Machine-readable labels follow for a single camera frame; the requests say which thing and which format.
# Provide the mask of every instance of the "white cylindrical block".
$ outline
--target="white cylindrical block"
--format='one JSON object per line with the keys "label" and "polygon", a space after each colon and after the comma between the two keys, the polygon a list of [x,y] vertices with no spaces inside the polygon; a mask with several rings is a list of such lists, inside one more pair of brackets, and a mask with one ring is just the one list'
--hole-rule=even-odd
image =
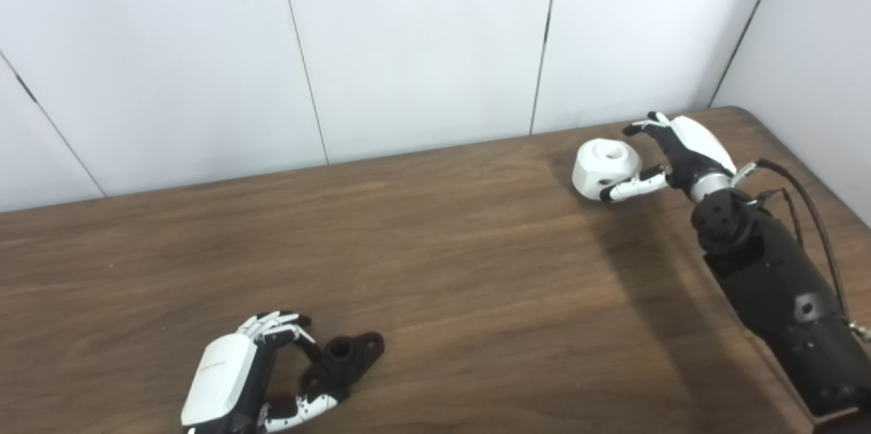
{"label": "white cylindrical block", "polygon": [[625,142],[592,139],[578,149],[572,183],[585,198],[601,201],[604,187],[629,179],[641,171],[641,157]]}

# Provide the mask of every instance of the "white wall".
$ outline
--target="white wall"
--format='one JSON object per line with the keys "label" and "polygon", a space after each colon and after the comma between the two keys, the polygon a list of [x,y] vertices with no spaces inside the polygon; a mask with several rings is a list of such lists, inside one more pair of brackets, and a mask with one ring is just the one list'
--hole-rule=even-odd
{"label": "white wall", "polygon": [[109,195],[324,163],[287,0],[0,0],[0,50]]}
{"label": "white wall", "polygon": [[331,162],[529,132],[548,0],[291,0]]}
{"label": "white wall", "polygon": [[871,224],[871,0],[762,0],[714,105],[755,114]]}
{"label": "white wall", "polygon": [[554,0],[540,84],[550,0],[0,0],[0,50],[119,195],[699,107],[755,1]]}
{"label": "white wall", "polygon": [[553,0],[535,133],[708,106],[756,0]]}
{"label": "white wall", "polygon": [[102,197],[0,59],[0,211]]}

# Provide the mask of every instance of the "wood grain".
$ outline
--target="wood grain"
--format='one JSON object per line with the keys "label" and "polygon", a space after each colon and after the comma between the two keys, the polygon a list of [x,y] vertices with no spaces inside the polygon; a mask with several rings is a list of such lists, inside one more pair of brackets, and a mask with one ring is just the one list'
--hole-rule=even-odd
{"label": "wood grain", "polygon": [[[871,322],[868,228],[746,112],[691,117],[737,164],[766,156],[808,184]],[[313,316],[321,341],[387,344],[295,432],[809,432],[710,279],[684,195],[573,193],[578,146],[620,127],[0,214],[3,432],[179,431],[206,344],[276,309]],[[303,356],[281,361],[273,390],[291,393]]]}

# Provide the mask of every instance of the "black cable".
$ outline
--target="black cable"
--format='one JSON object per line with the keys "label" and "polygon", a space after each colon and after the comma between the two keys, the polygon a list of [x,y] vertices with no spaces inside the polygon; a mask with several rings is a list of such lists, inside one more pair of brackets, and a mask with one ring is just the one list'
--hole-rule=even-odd
{"label": "black cable", "polygon": [[786,187],[781,187],[780,193],[782,193],[784,201],[787,202],[790,217],[793,218],[795,239],[799,242],[799,247],[803,248],[805,247],[805,239],[804,236],[802,236],[802,224],[799,223],[799,213],[795,210],[795,203],[793,203],[793,197],[789,195],[789,191],[787,191]]}
{"label": "black cable", "polygon": [[786,187],[781,187],[780,189],[769,189],[768,191],[763,191],[756,196],[756,201],[759,202],[760,207],[764,207],[766,201],[770,199],[772,196],[777,195],[777,193],[781,193],[783,195],[784,201],[787,202],[789,207],[789,216],[793,219],[793,229],[795,231],[795,240],[799,243],[799,247],[805,247],[805,239],[802,235],[802,223],[799,221],[799,214],[795,210],[795,203],[793,203],[793,197],[789,195]]}
{"label": "black cable", "polygon": [[828,239],[828,232],[825,230],[825,226],[822,223],[822,218],[819,217],[819,212],[814,205],[814,201],[811,201],[811,197],[808,192],[805,191],[805,188],[802,186],[802,183],[799,182],[798,179],[793,176],[792,173],[786,170],[786,168],[782,167],[782,165],[777,164],[775,162],[769,161],[767,158],[760,158],[756,161],[757,167],[762,167],[764,169],[768,169],[777,173],[779,176],[784,177],[784,179],[788,180],[799,193],[799,196],[802,196],[803,201],[805,201],[806,207],[808,207],[808,211],[811,214],[811,218],[814,219],[814,225],[817,227],[817,232],[819,233],[819,239],[822,241],[822,248],[825,251],[825,260],[828,261],[828,269],[832,274],[832,282],[834,283],[834,291],[838,295],[838,303],[840,304],[840,313],[849,320],[849,311],[847,311],[847,297],[844,294],[844,284],[840,279],[840,269],[838,267],[837,261],[834,260],[834,251],[832,249],[832,243]]}

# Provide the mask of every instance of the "robotic hand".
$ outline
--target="robotic hand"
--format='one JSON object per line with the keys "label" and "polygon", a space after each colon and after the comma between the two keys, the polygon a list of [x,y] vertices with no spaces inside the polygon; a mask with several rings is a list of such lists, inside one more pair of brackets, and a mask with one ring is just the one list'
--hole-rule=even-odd
{"label": "robotic hand", "polygon": [[[206,347],[181,412],[186,434],[264,434],[289,429],[332,409],[384,350],[382,337],[336,337],[324,352],[303,327],[311,319],[289,311],[257,314]],[[278,348],[295,344],[312,365],[301,393],[265,403]]]}
{"label": "robotic hand", "polygon": [[623,128],[623,134],[646,133],[665,153],[669,165],[647,168],[637,176],[604,187],[602,201],[622,201],[666,187],[681,189],[694,202],[707,192],[730,186],[735,165],[729,152],[706,127],[690,118],[668,120],[661,112],[651,112],[647,120]]}
{"label": "robotic hand", "polygon": [[[604,187],[601,201],[621,201],[667,186],[681,189],[696,205],[691,224],[705,263],[743,325],[762,338],[815,416],[858,412],[820,424],[815,432],[871,432],[871,360],[853,334],[843,294],[836,294],[802,245],[760,201],[737,189],[757,167],[793,182],[828,240],[815,208],[798,181],[780,165],[761,158],[740,171],[706,127],[690,118],[669,121],[659,112],[632,123],[623,134],[646,133],[669,165]],[[827,252],[833,274],[836,265]]]}

